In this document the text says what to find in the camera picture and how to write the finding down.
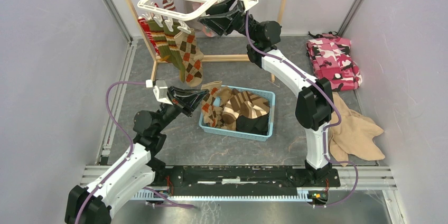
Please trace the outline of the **green striped sock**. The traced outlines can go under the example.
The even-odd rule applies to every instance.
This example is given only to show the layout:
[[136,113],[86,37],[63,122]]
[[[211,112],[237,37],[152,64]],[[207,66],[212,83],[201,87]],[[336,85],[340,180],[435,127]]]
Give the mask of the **green striped sock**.
[[150,29],[151,37],[158,49],[161,61],[171,63],[171,50],[166,40],[165,32],[162,26],[159,26],[156,21],[148,20],[148,27]]
[[175,41],[175,36],[181,32],[179,29],[177,29],[177,26],[177,23],[173,23],[172,31],[170,31],[166,23],[163,23],[165,38],[171,53],[168,61],[170,61],[176,68],[178,68],[180,81],[185,82],[185,66],[180,55],[179,47]]

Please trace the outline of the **brown striped sock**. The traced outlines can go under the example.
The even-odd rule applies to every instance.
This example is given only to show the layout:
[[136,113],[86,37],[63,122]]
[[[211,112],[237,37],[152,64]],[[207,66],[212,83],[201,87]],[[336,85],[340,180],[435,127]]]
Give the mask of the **brown striped sock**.
[[221,119],[224,124],[231,125],[240,116],[255,119],[270,112],[269,101],[255,93],[231,89],[230,96],[221,96]]

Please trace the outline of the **beige argyle sock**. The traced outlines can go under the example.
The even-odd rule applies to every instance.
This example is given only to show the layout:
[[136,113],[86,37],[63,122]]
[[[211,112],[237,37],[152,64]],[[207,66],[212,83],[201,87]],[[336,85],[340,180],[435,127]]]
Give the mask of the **beige argyle sock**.
[[221,91],[221,86],[222,81],[213,81],[201,86],[201,90],[208,91],[201,102],[201,112],[204,123],[210,127],[215,127],[218,122],[218,115],[215,111],[214,101],[216,100],[218,93]]
[[197,45],[195,32],[191,30],[191,33],[187,34],[180,31],[174,39],[185,67],[185,82],[190,87],[196,87],[203,80],[202,59],[204,54]]

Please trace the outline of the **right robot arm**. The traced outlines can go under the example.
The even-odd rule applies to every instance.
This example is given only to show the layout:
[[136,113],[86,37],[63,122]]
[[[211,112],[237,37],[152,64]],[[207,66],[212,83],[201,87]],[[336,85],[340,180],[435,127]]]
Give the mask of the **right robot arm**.
[[295,117],[305,128],[307,156],[305,179],[318,186],[332,169],[328,157],[328,126],[334,111],[331,84],[293,64],[276,47],[281,25],[276,21],[256,21],[248,10],[258,0],[224,0],[211,6],[198,21],[222,36],[236,31],[248,39],[250,62],[273,74],[297,97]]

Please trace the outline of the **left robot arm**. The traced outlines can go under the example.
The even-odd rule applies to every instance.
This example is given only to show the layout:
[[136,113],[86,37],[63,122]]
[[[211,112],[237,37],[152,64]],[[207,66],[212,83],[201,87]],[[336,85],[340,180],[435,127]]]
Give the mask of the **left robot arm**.
[[137,192],[150,184],[161,185],[166,179],[165,163],[155,156],[166,141],[162,130],[180,114],[190,117],[209,93],[207,89],[169,87],[163,80],[139,85],[152,89],[159,109],[137,112],[136,136],[128,138],[125,153],[86,187],[76,185],[69,192],[65,223],[111,223]]

